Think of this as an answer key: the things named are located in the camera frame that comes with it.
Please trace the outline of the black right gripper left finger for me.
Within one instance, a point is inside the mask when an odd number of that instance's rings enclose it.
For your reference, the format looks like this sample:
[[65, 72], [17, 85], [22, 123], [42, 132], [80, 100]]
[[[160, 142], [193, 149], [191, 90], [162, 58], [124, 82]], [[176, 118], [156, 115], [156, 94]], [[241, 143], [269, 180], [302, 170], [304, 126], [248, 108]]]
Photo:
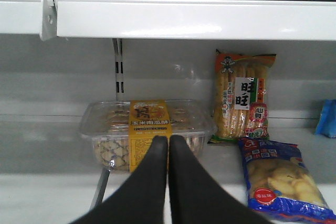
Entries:
[[155, 136], [143, 160], [103, 203], [73, 223], [163, 223], [168, 140]]

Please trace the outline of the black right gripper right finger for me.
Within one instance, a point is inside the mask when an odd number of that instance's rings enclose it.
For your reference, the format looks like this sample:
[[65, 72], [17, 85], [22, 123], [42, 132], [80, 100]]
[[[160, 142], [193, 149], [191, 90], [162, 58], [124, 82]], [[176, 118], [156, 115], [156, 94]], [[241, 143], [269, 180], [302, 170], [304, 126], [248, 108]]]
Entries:
[[173, 223], [269, 223], [225, 191], [180, 135], [170, 137], [168, 175]]

